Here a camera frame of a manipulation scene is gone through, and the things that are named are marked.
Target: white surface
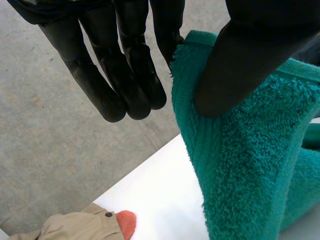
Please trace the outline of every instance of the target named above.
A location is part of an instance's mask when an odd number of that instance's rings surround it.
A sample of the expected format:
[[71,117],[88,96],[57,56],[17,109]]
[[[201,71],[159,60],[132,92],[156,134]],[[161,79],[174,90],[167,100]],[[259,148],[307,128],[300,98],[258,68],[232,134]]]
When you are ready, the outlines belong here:
[[0,229],[0,240],[8,240],[9,236]]
[[320,117],[313,119],[312,123],[320,124]]
[[[134,212],[132,240],[209,239],[201,190],[180,135],[94,202],[110,211]],[[319,239],[320,204],[279,238]]]

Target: robotic hand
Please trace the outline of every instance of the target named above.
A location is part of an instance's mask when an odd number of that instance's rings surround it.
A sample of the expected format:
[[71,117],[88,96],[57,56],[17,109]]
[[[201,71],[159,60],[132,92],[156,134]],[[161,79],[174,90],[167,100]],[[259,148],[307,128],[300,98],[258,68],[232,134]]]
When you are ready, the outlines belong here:
[[[146,118],[161,109],[166,93],[146,45],[148,0],[8,0],[29,23],[38,24],[73,78],[108,122],[128,115]],[[150,0],[154,32],[167,64],[183,43],[185,0]],[[82,24],[113,89],[93,64]],[[118,32],[124,54],[118,44]]]

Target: green towel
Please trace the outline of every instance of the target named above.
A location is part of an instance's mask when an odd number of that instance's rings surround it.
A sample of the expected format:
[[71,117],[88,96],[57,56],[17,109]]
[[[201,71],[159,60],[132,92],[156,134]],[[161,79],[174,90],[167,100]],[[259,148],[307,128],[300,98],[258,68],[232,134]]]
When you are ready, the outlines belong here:
[[[289,59],[242,104],[207,118],[196,111],[193,96],[216,38],[192,31],[171,66],[173,109],[202,190],[206,226],[211,240],[276,240],[305,211],[286,210],[286,201],[292,197],[288,206],[296,208],[302,197],[291,179],[295,165],[305,166],[297,159],[320,109],[320,68]],[[316,165],[319,158],[317,152],[306,156]]]
[[310,124],[305,132],[302,147],[320,151],[320,123]]

